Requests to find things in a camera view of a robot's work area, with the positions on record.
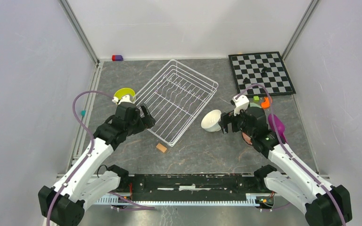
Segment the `white ribbed bowl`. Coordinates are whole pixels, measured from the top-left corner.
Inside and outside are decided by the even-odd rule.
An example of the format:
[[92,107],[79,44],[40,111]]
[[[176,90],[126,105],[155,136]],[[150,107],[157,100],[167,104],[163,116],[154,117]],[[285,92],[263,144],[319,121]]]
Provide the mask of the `white ribbed bowl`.
[[221,130],[219,121],[221,119],[220,110],[212,110],[207,113],[201,121],[201,128],[207,132],[218,132]]

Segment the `blue white patterned bowl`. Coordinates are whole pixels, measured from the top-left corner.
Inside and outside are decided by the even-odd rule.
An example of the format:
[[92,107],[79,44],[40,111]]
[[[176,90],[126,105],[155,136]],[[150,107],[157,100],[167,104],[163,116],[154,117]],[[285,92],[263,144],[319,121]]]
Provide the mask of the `blue white patterned bowl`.
[[247,134],[245,134],[245,133],[243,133],[243,132],[242,132],[242,139],[244,140],[244,142],[245,142],[246,144],[248,144],[248,145],[250,145],[250,146],[253,145],[253,144],[252,144],[252,141],[251,141],[251,138],[250,138]]

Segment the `white wire dish rack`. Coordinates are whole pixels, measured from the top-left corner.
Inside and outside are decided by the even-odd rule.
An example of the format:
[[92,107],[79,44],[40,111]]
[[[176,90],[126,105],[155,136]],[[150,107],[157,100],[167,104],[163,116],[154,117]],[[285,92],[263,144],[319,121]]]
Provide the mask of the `white wire dish rack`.
[[145,104],[155,125],[150,132],[174,146],[213,98],[219,84],[172,59],[135,96],[136,105]]

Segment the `yellow bowl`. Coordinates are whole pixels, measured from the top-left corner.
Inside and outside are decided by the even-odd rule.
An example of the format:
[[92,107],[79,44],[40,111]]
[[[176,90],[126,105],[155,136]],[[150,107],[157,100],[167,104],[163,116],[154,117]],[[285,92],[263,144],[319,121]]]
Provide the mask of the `yellow bowl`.
[[120,100],[123,96],[130,95],[131,101],[135,101],[135,91],[131,88],[121,88],[118,91],[114,93],[114,97],[116,97],[118,100]]

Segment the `pale green ceramic bowl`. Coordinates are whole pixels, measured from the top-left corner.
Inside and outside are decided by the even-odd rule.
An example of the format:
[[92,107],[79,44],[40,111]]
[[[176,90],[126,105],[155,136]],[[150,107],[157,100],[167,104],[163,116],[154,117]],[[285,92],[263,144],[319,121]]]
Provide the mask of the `pale green ceramic bowl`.
[[262,108],[259,104],[256,104],[256,103],[250,103],[250,107]]

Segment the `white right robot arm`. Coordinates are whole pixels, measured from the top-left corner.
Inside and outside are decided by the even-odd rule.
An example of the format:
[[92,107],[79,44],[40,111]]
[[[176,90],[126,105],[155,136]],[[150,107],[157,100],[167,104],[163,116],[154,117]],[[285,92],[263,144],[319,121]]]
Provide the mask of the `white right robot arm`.
[[229,129],[246,134],[253,148],[286,174],[270,165],[262,167],[253,180],[257,191],[271,190],[281,195],[304,214],[311,226],[345,226],[353,219],[349,191],[343,185],[332,185],[295,154],[281,136],[274,114],[248,107],[239,113],[222,113],[219,125],[224,134]]

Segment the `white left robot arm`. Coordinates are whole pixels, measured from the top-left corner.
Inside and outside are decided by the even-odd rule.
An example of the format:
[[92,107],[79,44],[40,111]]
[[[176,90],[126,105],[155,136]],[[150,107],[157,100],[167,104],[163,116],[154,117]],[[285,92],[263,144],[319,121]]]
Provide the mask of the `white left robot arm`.
[[88,183],[100,164],[131,135],[152,128],[156,121],[145,104],[121,102],[115,114],[109,116],[93,133],[90,144],[80,159],[51,187],[43,186],[38,192],[41,214],[49,226],[77,226],[86,210],[112,190],[123,192],[129,179],[113,171]]

